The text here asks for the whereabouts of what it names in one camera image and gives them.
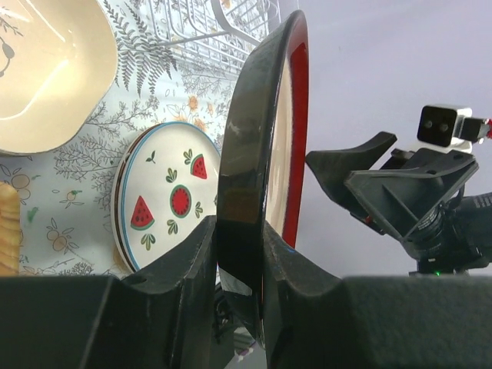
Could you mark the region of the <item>red rimmed beige plate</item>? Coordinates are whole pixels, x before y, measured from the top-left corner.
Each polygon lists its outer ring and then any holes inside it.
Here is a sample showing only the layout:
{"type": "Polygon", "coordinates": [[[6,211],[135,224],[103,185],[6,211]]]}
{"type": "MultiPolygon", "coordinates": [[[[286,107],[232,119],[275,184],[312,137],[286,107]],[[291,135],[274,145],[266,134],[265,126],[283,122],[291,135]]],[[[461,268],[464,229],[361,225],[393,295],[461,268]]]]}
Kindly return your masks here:
{"type": "Polygon", "coordinates": [[[248,56],[231,99],[218,179],[222,287],[259,343],[264,334],[264,231],[294,246],[308,133],[305,14],[292,12],[248,56]]]}

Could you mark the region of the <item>watermelon pattern plate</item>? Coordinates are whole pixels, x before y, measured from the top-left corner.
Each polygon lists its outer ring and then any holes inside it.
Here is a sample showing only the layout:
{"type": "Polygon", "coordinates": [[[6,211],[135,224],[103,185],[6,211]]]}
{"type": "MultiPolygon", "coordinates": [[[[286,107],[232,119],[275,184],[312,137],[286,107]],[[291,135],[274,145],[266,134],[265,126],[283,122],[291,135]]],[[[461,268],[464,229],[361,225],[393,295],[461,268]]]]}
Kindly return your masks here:
{"type": "Polygon", "coordinates": [[[124,263],[136,272],[181,243],[217,204],[220,154],[194,125],[145,130],[120,160],[111,226],[124,263]]]}

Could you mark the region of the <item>beige square bowl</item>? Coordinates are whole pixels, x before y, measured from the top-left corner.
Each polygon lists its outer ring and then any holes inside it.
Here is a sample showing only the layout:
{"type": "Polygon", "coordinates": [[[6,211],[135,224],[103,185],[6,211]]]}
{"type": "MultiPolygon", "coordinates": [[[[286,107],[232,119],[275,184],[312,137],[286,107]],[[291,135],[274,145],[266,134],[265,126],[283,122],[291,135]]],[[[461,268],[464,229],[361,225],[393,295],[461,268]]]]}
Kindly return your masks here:
{"type": "Polygon", "coordinates": [[[77,135],[116,75],[97,1],[1,3],[1,153],[35,155],[77,135]]]}

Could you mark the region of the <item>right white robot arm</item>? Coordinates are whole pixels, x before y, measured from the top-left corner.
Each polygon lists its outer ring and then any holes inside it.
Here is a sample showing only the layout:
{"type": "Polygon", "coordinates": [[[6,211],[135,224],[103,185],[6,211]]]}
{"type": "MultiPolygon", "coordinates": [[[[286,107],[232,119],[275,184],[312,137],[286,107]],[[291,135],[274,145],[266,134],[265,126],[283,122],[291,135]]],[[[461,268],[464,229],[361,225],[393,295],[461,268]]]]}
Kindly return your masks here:
{"type": "Polygon", "coordinates": [[[382,131],[354,148],[311,151],[324,193],[362,224],[396,240],[419,274],[464,274],[491,262],[491,195],[466,196],[476,158],[457,147],[393,148],[382,131]]]}

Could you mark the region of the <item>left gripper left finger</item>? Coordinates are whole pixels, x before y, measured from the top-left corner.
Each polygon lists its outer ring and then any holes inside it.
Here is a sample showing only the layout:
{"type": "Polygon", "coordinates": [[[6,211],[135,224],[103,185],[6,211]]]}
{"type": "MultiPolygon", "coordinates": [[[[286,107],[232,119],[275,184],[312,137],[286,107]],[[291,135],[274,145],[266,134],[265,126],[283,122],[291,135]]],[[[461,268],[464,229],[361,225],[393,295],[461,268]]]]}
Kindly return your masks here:
{"type": "Polygon", "coordinates": [[[3,368],[206,368],[216,257],[208,216],[140,271],[1,280],[3,368]]]}

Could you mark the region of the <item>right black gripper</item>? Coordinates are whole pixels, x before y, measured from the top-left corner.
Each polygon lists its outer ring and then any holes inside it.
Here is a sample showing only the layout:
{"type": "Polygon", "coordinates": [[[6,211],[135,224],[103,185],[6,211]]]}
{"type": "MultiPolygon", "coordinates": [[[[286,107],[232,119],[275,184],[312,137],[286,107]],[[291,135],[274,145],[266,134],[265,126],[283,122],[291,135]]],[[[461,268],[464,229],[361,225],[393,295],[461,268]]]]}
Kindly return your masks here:
{"type": "Polygon", "coordinates": [[[354,148],[310,151],[305,162],[334,203],[361,206],[371,224],[403,241],[458,192],[478,163],[462,151],[421,148],[401,169],[368,170],[396,141],[396,135],[381,131],[354,148]]]}

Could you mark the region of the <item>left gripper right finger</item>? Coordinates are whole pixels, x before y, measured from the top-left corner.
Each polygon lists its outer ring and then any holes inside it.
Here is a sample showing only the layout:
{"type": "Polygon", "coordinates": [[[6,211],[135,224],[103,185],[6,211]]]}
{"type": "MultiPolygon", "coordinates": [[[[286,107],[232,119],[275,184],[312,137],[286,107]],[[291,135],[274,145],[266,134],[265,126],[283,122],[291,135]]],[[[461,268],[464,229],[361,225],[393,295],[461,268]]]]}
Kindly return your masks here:
{"type": "Polygon", "coordinates": [[[336,278],[264,228],[270,368],[489,368],[486,277],[336,278]]]}

